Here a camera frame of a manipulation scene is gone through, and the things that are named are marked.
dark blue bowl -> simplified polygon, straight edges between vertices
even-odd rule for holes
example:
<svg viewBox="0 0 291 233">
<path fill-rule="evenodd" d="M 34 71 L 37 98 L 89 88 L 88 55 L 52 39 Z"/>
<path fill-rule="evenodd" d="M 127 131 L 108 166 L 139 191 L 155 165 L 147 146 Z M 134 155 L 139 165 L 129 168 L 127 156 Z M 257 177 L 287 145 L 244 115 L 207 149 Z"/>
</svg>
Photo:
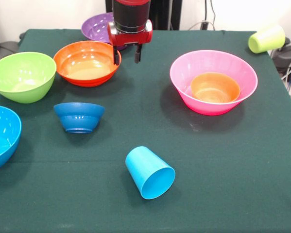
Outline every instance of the dark blue bowl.
<svg viewBox="0 0 291 233">
<path fill-rule="evenodd" d="M 0 167 L 15 152 L 19 143 L 21 128 L 19 116 L 11 109 L 0 106 Z"/>
<path fill-rule="evenodd" d="M 91 133 L 104 113 L 103 106 L 93 103 L 60 103 L 53 108 L 68 133 Z"/>
</svg>

bowl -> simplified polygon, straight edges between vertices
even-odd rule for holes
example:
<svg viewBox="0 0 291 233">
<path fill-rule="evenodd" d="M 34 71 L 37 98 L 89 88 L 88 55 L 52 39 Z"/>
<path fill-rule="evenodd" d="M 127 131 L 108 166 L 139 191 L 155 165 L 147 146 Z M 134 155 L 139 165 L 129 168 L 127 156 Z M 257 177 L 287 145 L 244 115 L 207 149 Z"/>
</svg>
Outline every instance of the bowl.
<svg viewBox="0 0 291 233">
<path fill-rule="evenodd" d="M 87 19 L 82 25 L 82 33 L 89 40 L 96 40 L 110 44 L 107 32 L 109 22 L 113 22 L 113 13 L 103 13 Z M 119 46 L 118 50 L 125 49 L 126 46 Z"/>
<path fill-rule="evenodd" d="M 93 87 L 108 81 L 119 65 L 113 63 L 113 46 L 100 41 L 79 41 L 54 56 L 57 72 L 68 82 Z"/>
<path fill-rule="evenodd" d="M 54 60 L 39 52 L 20 52 L 0 59 L 0 94 L 19 103 L 33 103 L 49 91 Z"/>
<path fill-rule="evenodd" d="M 195 99 L 190 84 L 197 75 L 206 72 L 222 73 L 234 79 L 240 87 L 238 98 L 228 103 Z M 180 56 L 170 68 L 170 78 L 191 110 L 209 116 L 228 112 L 250 97 L 257 88 L 257 74 L 247 62 L 230 53 L 216 50 L 198 50 Z"/>
<path fill-rule="evenodd" d="M 194 98 L 211 103 L 233 102 L 240 94 L 239 85 L 235 80 L 216 72 L 197 75 L 190 88 Z"/>
<path fill-rule="evenodd" d="M 104 113 L 103 106 L 93 103 L 60 103 L 53 108 L 68 133 L 91 133 Z"/>
<path fill-rule="evenodd" d="M 21 135 L 21 120 L 9 108 L 0 106 L 0 167 L 14 154 Z"/>
</svg>

green tablecloth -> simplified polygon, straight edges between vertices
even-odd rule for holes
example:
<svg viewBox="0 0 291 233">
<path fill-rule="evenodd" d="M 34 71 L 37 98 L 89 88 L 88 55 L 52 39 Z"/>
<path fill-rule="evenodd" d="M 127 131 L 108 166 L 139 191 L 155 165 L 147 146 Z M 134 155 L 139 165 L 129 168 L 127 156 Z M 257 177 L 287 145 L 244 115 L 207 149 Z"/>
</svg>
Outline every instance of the green tablecloth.
<svg viewBox="0 0 291 233">
<path fill-rule="evenodd" d="M 251 32 L 154 32 L 107 83 L 69 84 L 59 75 L 44 99 L 18 104 L 23 130 L 0 168 L 0 233 L 291 232 L 291 99 L 267 53 L 247 48 Z M 20 51 L 49 56 L 85 40 L 79 30 L 29 30 Z M 171 63 L 192 50 L 223 50 L 257 72 L 256 92 L 229 113 L 202 116 L 171 84 Z M 94 133 L 65 133 L 52 107 L 105 106 Z M 145 145 L 176 170 L 168 192 L 141 198 L 124 159 Z"/>
</svg>

lime green cup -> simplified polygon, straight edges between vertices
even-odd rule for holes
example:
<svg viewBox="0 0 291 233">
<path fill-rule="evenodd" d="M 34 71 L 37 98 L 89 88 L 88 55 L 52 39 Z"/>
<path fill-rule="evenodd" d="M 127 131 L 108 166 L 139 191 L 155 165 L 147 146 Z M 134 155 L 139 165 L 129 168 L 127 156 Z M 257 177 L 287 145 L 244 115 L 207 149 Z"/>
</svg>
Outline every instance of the lime green cup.
<svg viewBox="0 0 291 233">
<path fill-rule="evenodd" d="M 39 52 L 20 52 L 0 59 L 0 94 L 18 103 L 33 103 L 49 91 L 54 60 Z"/>
<path fill-rule="evenodd" d="M 279 25 L 271 25 L 249 37 L 248 45 L 252 52 L 274 50 L 284 45 L 285 32 Z"/>
</svg>

orange bowl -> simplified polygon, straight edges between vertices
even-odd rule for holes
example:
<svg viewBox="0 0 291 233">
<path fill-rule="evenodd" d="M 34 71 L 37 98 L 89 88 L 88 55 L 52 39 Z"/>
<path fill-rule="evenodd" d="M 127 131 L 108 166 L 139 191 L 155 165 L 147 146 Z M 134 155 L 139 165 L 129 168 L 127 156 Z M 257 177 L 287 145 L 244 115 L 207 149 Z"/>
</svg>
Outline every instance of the orange bowl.
<svg viewBox="0 0 291 233">
<path fill-rule="evenodd" d="M 100 41 L 79 41 L 61 48 L 53 57 L 57 72 L 68 82 L 83 87 L 108 81 L 118 69 L 113 46 Z"/>
<path fill-rule="evenodd" d="M 240 87 L 226 74 L 206 72 L 197 75 L 190 88 L 194 98 L 210 103 L 228 103 L 235 101 L 240 94 Z"/>
</svg>

